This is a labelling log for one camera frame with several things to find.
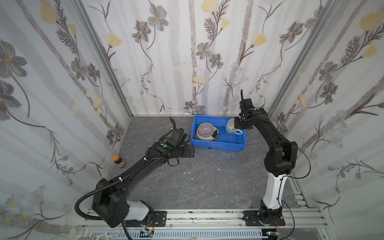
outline plate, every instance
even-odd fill
[[[198,139],[198,140],[205,140],[205,141],[214,141],[214,142],[216,142],[217,140],[218,140],[218,137],[219,137],[219,135],[220,135],[220,133],[219,133],[219,131],[218,131],[218,129],[214,126],[214,128],[215,128],[215,131],[217,131],[217,135],[216,135],[216,137],[212,137],[212,136],[210,136],[210,137],[202,137],[201,135],[200,135],[200,133],[197,131],[197,129],[196,129],[196,139]]]

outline bottle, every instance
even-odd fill
[[[115,163],[118,165],[118,167],[124,167],[125,166],[125,161],[121,157],[114,156],[113,160],[115,160]]]

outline purple bowl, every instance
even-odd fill
[[[208,122],[204,122],[199,125],[197,131],[202,137],[211,137],[215,131],[215,127]]]

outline blue container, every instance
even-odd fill
[[[195,115],[195,119],[192,123],[192,129],[191,129],[192,144],[195,145],[195,147],[241,152],[244,149],[244,147],[247,145],[247,142],[245,140],[247,133],[245,132],[245,130],[243,130],[242,135],[227,133],[225,131],[225,127],[230,119],[231,118]],[[219,131],[220,135],[216,142],[196,139],[196,130],[199,127],[199,125],[202,124],[203,122],[211,123]]]

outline white scissors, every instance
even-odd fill
[[[117,234],[109,234],[108,233],[112,230],[118,230],[119,233]],[[108,231],[106,231],[105,233],[103,234],[100,234],[100,235],[96,235],[96,236],[93,236],[93,237],[81,237],[79,238],[79,240],[107,240],[107,239],[111,239],[111,238],[114,238],[114,237],[118,237],[120,235],[120,229],[119,228],[112,228],[112,229],[109,229]]]

